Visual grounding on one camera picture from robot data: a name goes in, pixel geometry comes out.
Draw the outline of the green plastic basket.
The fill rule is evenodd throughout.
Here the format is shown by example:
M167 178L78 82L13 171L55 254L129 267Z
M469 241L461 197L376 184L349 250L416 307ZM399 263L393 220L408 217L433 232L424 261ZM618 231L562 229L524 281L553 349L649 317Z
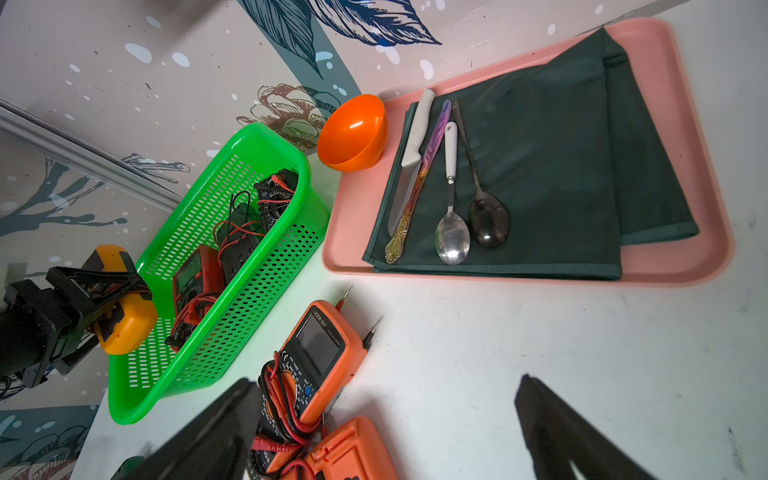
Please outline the green plastic basket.
M109 362L114 422L224 375L325 236L311 178L306 156L262 124L219 151L138 260L158 321Z

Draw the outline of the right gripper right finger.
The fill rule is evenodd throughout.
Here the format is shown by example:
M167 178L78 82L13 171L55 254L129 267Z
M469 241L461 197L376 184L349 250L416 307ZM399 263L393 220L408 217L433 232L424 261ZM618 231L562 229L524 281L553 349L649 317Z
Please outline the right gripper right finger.
M515 407L538 479L653 479L543 381L525 374Z

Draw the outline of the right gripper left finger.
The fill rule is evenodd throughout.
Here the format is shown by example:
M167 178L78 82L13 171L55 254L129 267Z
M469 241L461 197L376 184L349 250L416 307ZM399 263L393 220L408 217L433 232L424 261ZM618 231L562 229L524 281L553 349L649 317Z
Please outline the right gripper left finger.
M147 458L122 465L121 479L241 479L257 425L261 390L247 378L235 382Z

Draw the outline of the yellow multimeter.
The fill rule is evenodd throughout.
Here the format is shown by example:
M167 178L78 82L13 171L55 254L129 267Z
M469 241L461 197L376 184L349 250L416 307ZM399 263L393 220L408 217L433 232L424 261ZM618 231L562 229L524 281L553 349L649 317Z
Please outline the yellow multimeter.
M85 270L136 273L128 252L116 245L101 245L82 266ZM102 349L112 356L137 350L148 338L158 319L152 293L146 285L121 298L109 313L92 327Z

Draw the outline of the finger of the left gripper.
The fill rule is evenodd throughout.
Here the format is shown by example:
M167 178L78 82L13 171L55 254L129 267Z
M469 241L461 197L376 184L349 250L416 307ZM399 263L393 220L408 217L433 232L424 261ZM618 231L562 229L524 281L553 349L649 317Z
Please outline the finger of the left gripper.
M70 299L121 299L131 293L150 294L149 287L136 272L94 271L53 267L46 280Z
M35 388L48 380L52 372L68 374L100 344L96 323L88 326L76 344L69 345L74 335L65 335L63 331L43 334L42 344L35 351L31 365L23 369L23 386Z

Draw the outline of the small black multimeter front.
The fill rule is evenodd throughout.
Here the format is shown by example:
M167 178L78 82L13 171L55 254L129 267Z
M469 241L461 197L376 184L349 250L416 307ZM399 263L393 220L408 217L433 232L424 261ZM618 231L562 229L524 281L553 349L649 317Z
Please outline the small black multimeter front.
M297 173L283 169L254 184L261 225L265 232L275 226L287 209L295 194L298 180Z

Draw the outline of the red black multimeter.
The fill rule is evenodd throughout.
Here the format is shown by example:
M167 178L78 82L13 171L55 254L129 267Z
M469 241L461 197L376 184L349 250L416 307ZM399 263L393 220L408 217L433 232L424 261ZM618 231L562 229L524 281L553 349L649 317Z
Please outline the red black multimeter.
M175 322L165 343L179 352L226 287L218 251L200 245L173 277Z

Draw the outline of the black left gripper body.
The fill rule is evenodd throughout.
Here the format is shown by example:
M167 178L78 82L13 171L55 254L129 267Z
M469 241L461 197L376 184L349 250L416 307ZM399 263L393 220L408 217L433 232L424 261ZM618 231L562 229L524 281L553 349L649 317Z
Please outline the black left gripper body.
M10 284L1 314L1 375L26 388L44 383L49 368L66 374L78 364L73 308L51 288L32 281Z

